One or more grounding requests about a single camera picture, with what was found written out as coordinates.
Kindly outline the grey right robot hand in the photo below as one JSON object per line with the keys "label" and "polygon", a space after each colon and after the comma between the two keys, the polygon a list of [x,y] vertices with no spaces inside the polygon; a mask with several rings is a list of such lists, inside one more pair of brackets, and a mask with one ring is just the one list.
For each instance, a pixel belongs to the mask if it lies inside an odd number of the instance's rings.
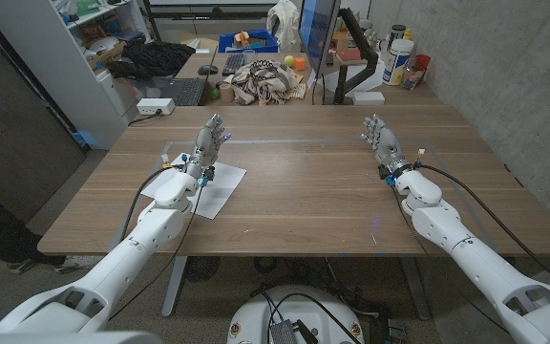
{"label": "grey right robot hand", "polygon": [[374,114],[364,119],[366,132],[361,138],[366,141],[374,153],[378,164],[381,180],[398,178],[411,169],[410,162],[405,158],[402,147],[384,120]]}

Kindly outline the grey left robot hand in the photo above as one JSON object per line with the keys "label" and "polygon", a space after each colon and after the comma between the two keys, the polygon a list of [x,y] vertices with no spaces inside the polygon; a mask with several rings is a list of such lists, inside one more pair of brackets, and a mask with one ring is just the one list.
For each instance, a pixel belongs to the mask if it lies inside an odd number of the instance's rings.
{"label": "grey left robot hand", "polygon": [[230,134],[225,134],[222,117],[215,114],[200,129],[195,138],[184,172],[193,178],[199,178],[218,158],[219,150]]}

